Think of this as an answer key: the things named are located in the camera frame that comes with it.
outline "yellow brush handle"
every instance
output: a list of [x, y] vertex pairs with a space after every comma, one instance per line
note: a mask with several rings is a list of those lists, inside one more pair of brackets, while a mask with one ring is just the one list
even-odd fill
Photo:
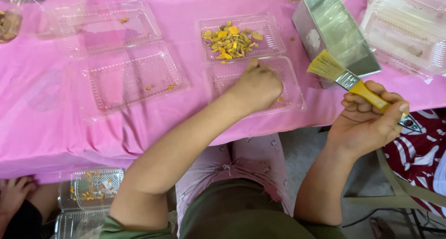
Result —
[[[375, 93], [368, 89], [364, 82], [361, 80], [356, 83], [350, 90], [350, 93], [360, 95], [364, 97], [365, 100], [374, 105], [377, 109], [379, 109], [382, 113], [385, 113], [386, 110], [392, 105], [390, 102], [382, 99], [380, 96], [377, 96]], [[409, 113], [403, 113], [403, 117], [408, 116]]]

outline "green shirt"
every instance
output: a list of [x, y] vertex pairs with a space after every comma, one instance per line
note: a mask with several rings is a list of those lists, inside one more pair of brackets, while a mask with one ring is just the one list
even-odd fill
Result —
[[[126, 230], [107, 217], [100, 239], [167, 239], [171, 226], [162, 230]], [[247, 179], [211, 184], [189, 205], [180, 226], [180, 239], [346, 239], [336, 226], [298, 223], [273, 202], [263, 187]]]

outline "wrinkled tablecloth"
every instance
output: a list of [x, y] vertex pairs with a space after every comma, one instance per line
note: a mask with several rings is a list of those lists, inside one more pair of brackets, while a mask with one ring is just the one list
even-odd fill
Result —
[[[104, 3], [125, 0], [86, 0]], [[94, 164], [128, 167], [159, 137], [207, 104], [203, 71], [207, 67], [200, 50], [196, 23], [223, 16], [272, 13], [276, 17], [287, 53], [296, 71], [306, 111], [287, 111], [243, 119], [211, 145], [243, 137], [262, 136], [301, 127], [332, 123], [342, 111], [345, 91], [322, 89], [318, 79], [305, 72], [310, 60], [291, 16], [298, 2], [289, 0], [140, 0], [152, 9], [163, 39], [171, 43], [192, 89], [181, 94], [148, 99], [106, 121], [85, 122], [68, 72], [70, 59], [58, 40], [35, 38], [37, 22], [45, 5], [64, 5], [71, 0], [47, 0], [23, 5], [20, 35], [0, 45], [0, 178], [36, 174], [42, 182], [56, 181], [57, 171]], [[358, 19], [367, 0], [345, 0]], [[446, 78], [430, 84], [383, 66], [367, 77], [400, 93], [411, 110], [446, 106]]]

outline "concrete floor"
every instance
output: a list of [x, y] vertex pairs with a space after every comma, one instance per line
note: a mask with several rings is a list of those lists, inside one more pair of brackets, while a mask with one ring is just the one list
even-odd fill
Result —
[[[298, 189], [317, 154], [325, 145], [327, 133], [318, 133], [320, 128], [300, 128], [290, 132], [279, 133], [282, 147], [285, 153], [288, 171], [288, 189], [291, 200], [296, 198]], [[360, 196], [391, 195], [392, 188], [381, 172], [375, 153], [361, 157], [354, 165], [352, 172], [344, 188], [344, 193], [358, 193]], [[374, 209], [380, 207], [359, 206], [342, 201], [343, 225], [353, 223]], [[393, 229], [396, 239], [420, 238], [412, 216], [405, 216], [394, 211], [378, 211], [373, 217], [381, 217]], [[441, 219], [433, 214], [430, 217], [446, 225], [446, 219]], [[425, 220], [418, 215], [421, 224]], [[365, 220], [357, 225], [344, 229], [348, 238], [374, 239], [369, 221]], [[425, 233], [427, 239], [446, 238], [446, 235], [436, 236]]]

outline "paintbrush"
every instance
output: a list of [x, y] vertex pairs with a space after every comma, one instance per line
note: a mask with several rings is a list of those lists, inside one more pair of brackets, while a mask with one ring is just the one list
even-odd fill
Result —
[[[373, 106], [384, 113], [392, 104], [368, 89], [364, 82], [357, 75], [346, 69], [344, 66], [324, 49], [310, 64], [307, 72], [315, 73], [336, 82], [348, 92], [362, 96]], [[410, 130], [420, 132], [421, 128], [415, 119], [404, 112], [399, 125]]]

